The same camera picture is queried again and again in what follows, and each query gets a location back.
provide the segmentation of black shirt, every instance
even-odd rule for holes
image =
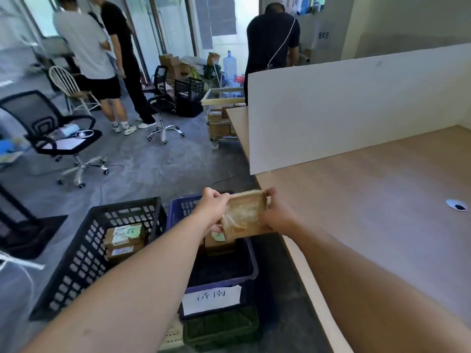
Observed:
[[[271,57],[280,48],[286,37],[286,43],[271,61],[273,68],[286,67],[288,47],[299,46],[301,28],[298,20],[285,12],[264,13],[250,21],[247,27],[247,40],[249,43],[249,59],[246,74],[264,70]]]
[[[121,45],[123,57],[127,54],[134,54],[132,49],[131,30],[129,29],[126,17],[121,9],[115,4],[106,1],[101,6],[101,19],[108,34],[117,35]]]

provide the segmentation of office chair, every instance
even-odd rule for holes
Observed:
[[[148,99],[148,102],[153,108],[159,111],[158,114],[160,119],[160,126],[157,126],[156,129],[149,134],[147,140],[152,141],[153,134],[161,133],[160,139],[164,145],[168,143],[165,137],[167,130],[176,131],[180,134],[181,137],[185,137],[185,134],[180,131],[178,126],[165,126],[160,114],[160,111],[175,112],[175,109],[177,108],[175,100],[167,93],[167,70],[168,68],[166,66],[159,65],[154,75],[154,89],[146,91],[146,93],[152,92],[155,95],[153,98]]]
[[[91,92],[79,89],[75,78],[64,68],[52,66],[49,68],[49,77],[51,81],[65,94],[68,109],[72,114],[78,110],[84,110],[91,116],[90,111],[100,106],[100,102]],[[72,107],[70,99],[80,101],[80,105]]]
[[[105,175],[109,174],[108,168],[105,167],[105,160],[102,157],[94,157],[85,163],[79,158],[79,153],[82,150],[102,136],[101,131],[93,130],[90,137],[83,139],[81,143],[76,144],[71,149],[64,146],[64,140],[54,140],[48,137],[55,130],[78,119],[89,119],[91,121],[89,130],[92,130],[96,122],[92,116],[63,116],[56,106],[39,90],[7,96],[0,100],[0,108],[7,111],[25,128],[27,131],[25,138],[37,153],[50,155],[56,161],[60,161],[64,155],[74,156],[75,166],[62,172],[62,177],[57,180],[58,184],[65,183],[63,176],[75,173],[75,184],[79,188],[85,187],[85,183],[82,182],[82,175],[85,169],[91,166],[100,167]]]

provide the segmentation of desk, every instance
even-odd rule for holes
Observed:
[[[228,109],[247,158],[247,107]],[[471,131],[459,126],[256,175],[307,221],[440,302],[471,326]],[[291,259],[337,352],[350,347],[299,248]]]

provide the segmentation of white partition board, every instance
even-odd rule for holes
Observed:
[[[471,44],[249,76],[250,173],[458,124],[471,108]]]

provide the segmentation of white wooden chair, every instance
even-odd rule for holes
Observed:
[[[71,115],[79,110],[84,110],[88,115],[91,116],[91,110],[100,106],[100,102],[91,92],[82,91],[79,89],[72,74],[70,74],[64,68],[57,66],[49,68],[49,77],[51,78],[52,82],[65,94]],[[80,101],[80,105],[72,107],[70,102],[71,98]]]

